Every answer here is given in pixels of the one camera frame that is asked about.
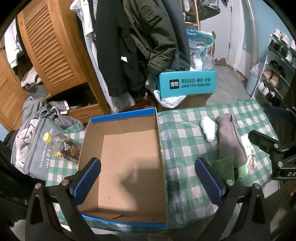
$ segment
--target green and white tablecloth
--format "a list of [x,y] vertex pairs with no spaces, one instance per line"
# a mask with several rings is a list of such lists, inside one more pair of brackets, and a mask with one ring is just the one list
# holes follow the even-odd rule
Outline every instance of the green and white tablecloth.
[[[108,224],[86,219],[92,228],[110,231],[162,232],[168,229],[183,228],[197,220],[212,216],[217,206],[212,205],[203,186],[194,171],[195,160],[204,157],[213,163],[218,157],[217,139],[207,143],[200,128],[200,121],[208,116],[215,120],[224,113],[233,113],[237,118],[238,132],[243,135],[255,129],[272,138],[276,134],[264,112],[256,101],[238,100],[235,104],[169,110],[158,116],[159,132],[163,148],[165,177],[168,190],[168,226],[166,228],[138,228],[125,225]],[[84,131],[68,129],[67,134],[82,143]],[[250,171],[240,185],[251,186],[254,182],[263,188],[271,180],[271,162],[269,156],[255,148],[257,167]],[[77,165],[68,160],[51,157],[46,185],[57,185],[64,177],[77,171]],[[62,224],[66,224],[58,204],[55,209]]]

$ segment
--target cardboard box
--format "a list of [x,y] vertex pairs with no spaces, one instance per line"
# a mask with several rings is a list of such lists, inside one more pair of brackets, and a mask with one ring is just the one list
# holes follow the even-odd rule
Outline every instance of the cardboard box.
[[91,118],[78,169],[97,157],[102,170],[85,202],[84,217],[141,227],[164,227],[167,190],[156,109]]
[[173,109],[163,107],[159,102],[157,102],[157,111],[162,112],[166,110],[179,110],[179,109],[185,109],[185,108],[203,107],[206,105],[207,100],[212,95],[213,95],[212,93],[200,94],[200,95],[188,95],[177,107]]
[[161,98],[216,92],[216,71],[177,71],[159,75]]

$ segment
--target black square logo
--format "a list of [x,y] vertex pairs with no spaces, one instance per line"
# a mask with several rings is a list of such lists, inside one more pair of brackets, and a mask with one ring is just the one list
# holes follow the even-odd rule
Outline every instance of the black square logo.
[[179,88],[179,80],[170,80],[170,89],[178,89]]

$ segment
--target blue gripper pad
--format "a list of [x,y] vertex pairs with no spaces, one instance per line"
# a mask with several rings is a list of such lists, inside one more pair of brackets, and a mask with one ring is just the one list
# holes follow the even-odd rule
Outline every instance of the blue gripper pad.
[[226,186],[224,185],[220,174],[214,171],[204,158],[198,158],[195,161],[194,168],[211,203],[221,206],[222,196],[226,192]]
[[101,172],[101,161],[93,157],[86,166],[74,175],[69,192],[74,206],[83,204],[94,182]]

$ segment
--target white door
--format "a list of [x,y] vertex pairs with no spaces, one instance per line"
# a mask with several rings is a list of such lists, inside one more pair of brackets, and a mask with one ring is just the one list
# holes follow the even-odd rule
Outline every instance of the white door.
[[200,30],[216,35],[215,64],[226,65],[231,37],[231,1],[228,2],[227,8],[219,1],[219,8],[221,12],[218,15],[200,22]]

